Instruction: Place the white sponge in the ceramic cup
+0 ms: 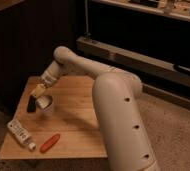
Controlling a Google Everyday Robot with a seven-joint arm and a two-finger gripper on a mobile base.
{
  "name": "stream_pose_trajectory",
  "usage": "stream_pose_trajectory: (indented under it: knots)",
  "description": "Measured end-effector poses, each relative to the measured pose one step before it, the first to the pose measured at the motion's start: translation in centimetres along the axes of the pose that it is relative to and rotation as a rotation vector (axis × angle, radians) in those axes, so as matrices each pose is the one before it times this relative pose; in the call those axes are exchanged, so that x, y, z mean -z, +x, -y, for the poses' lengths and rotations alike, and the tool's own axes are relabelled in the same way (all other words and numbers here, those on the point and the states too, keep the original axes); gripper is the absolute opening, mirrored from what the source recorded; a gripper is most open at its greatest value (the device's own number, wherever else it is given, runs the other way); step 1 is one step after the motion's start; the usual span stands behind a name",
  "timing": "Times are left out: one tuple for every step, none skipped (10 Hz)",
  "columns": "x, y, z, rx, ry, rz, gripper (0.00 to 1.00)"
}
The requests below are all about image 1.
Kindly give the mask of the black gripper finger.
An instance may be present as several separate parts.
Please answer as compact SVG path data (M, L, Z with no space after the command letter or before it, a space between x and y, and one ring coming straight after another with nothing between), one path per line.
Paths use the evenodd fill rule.
M33 113L36 111L36 99L33 96L29 97L28 105L27 105L27 112Z

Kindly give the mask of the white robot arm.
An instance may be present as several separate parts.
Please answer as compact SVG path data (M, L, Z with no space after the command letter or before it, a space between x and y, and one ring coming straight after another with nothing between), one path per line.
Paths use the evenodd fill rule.
M53 56L31 96L39 99L69 64L83 69L94 80L92 101L111 171L161 171L136 102L142 93L140 78L65 46L57 47Z

